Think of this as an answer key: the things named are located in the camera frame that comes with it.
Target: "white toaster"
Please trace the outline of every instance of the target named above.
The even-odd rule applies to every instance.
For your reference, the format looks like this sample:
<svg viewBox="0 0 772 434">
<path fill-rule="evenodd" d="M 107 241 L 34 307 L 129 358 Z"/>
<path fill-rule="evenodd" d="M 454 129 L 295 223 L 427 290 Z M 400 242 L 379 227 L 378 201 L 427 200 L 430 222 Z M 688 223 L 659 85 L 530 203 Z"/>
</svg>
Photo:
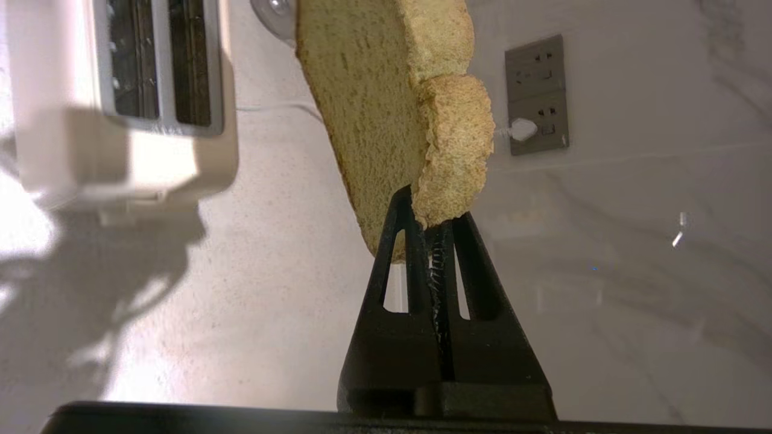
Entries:
<svg viewBox="0 0 772 434">
<path fill-rule="evenodd" d="M 238 167 L 228 0 L 11 0 L 16 152 L 45 209 L 126 222 Z"/>
</svg>

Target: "electrical socket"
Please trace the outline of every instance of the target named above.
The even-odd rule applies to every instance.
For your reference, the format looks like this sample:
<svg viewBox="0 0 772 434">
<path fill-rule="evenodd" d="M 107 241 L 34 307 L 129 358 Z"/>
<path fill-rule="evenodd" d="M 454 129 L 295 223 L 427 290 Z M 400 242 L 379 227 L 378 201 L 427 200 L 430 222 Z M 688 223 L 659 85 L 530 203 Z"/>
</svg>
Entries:
<svg viewBox="0 0 772 434">
<path fill-rule="evenodd" d="M 536 135 L 528 140 L 510 140 L 512 155 L 561 149 L 570 144 L 563 57 L 560 35 L 505 53 L 510 124 L 523 118 L 538 126 Z"/>
</svg>

